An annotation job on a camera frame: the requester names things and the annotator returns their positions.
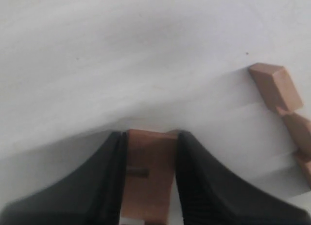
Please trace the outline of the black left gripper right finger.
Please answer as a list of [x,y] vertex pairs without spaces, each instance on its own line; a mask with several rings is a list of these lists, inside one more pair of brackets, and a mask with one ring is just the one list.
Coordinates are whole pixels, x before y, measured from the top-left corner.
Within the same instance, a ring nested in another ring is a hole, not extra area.
[[177,139],[176,183],[186,225],[309,225],[305,210],[256,188],[190,132]]

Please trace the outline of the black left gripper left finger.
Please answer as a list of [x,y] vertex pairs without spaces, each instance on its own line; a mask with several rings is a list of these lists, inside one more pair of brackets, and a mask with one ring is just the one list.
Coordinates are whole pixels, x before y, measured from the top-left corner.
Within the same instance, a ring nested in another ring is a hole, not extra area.
[[55,184],[12,202],[2,225],[117,225],[127,165],[127,134],[112,132],[80,167]]

